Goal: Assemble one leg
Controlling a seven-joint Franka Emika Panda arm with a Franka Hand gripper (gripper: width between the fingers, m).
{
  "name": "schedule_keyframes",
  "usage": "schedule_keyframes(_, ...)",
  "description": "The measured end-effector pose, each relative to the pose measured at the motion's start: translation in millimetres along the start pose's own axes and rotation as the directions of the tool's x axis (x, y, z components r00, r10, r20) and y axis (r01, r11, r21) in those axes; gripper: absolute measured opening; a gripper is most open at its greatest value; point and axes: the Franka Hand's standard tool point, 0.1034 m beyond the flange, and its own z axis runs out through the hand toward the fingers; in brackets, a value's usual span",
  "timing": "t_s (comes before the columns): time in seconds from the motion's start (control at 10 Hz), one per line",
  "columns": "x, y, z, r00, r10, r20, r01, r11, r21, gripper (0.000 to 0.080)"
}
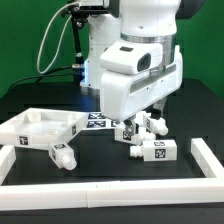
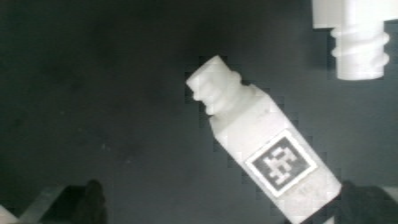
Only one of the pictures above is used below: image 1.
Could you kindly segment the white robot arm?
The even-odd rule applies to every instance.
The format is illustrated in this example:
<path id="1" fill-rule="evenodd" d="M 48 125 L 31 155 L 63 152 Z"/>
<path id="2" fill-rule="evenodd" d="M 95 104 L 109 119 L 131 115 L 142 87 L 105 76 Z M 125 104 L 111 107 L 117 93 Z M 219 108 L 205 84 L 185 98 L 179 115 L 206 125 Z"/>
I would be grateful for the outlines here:
<path id="1" fill-rule="evenodd" d="M 181 0 L 81 0 L 90 15 L 82 86 L 100 94 L 102 114 L 133 134 L 135 115 L 177 90 L 182 55 L 175 44 Z"/>

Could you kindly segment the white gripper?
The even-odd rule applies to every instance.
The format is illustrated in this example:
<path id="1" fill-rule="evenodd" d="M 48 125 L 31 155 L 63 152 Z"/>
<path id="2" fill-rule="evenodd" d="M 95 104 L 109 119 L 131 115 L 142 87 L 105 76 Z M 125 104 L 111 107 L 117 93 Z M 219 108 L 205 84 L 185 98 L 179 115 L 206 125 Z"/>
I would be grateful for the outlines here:
<path id="1" fill-rule="evenodd" d="M 163 116 L 164 97 L 179 89 L 182 83 L 182 63 L 180 47 L 176 45 L 174 62 L 164 70 L 150 69 L 134 76 L 106 71 L 100 87 L 101 112 L 111 120 L 125 120 L 125 132 L 136 134 L 137 124 L 129 118 L 152 104 L 152 115 Z"/>

